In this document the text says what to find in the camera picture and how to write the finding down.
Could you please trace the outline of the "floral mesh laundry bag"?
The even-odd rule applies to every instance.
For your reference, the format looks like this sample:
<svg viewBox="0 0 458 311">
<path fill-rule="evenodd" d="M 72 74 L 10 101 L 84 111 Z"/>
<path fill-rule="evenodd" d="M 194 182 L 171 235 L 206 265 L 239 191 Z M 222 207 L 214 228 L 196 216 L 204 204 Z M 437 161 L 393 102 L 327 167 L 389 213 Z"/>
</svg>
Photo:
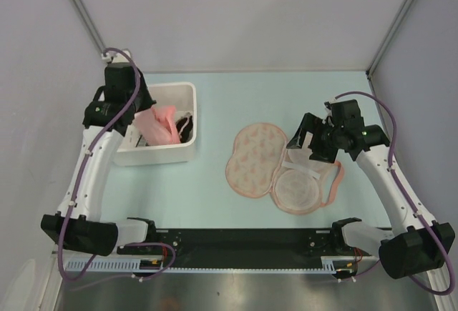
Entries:
<svg viewBox="0 0 458 311">
<path fill-rule="evenodd" d="M 308 147 L 287 149 L 287 143 L 286 134 L 274 124 L 241 129 L 225 168 L 230 188 L 253 199 L 269 194 L 289 214 L 310 214 L 332 204 L 344 179 L 342 164 L 313 161 Z"/>
</svg>

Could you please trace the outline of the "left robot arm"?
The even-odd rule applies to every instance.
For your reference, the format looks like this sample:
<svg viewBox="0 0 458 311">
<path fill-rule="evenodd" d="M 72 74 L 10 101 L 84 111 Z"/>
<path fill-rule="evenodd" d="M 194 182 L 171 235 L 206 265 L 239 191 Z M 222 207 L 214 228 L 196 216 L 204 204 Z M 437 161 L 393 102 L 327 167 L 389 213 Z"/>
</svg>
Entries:
<svg viewBox="0 0 458 311">
<path fill-rule="evenodd" d="M 127 128 L 136 113 L 155 104 L 144 81 L 135 90 L 135 77 L 141 75 L 127 63 L 107 65 L 104 85 L 84 111 L 81 151 L 67 193 L 58 210 L 44 215 L 40 224 L 65 250 L 107 256 L 131 242 L 145 254 L 157 248 L 158 236 L 147 229 L 146 221 L 100 220 L 109 169 Z"/>
</svg>

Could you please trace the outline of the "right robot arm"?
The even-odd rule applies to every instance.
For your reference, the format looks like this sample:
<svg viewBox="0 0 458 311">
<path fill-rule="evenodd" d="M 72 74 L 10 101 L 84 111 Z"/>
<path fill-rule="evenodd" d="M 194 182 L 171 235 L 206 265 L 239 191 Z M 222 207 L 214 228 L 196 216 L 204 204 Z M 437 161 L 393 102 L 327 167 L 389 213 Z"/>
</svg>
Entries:
<svg viewBox="0 0 458 311">
<path fill-rule="evenodd" d="M 382 230 L 357 218 L 334 222 L 331 249 L 346 255 L 356 247 L 375 256 L 393 279 L 448 265 L 455 232 L 449 223 L 439 223 L 416 196 L 384 130 L 365 124 L 356 100 L 326 107 L 324 119 L 304 114 L 287 148 L 307 146 L 313 161 L 326 163 L 335 162 L 339 151 L 347 153 L 368 177 L 391 224 L 390 230 Z"/>
</svg>

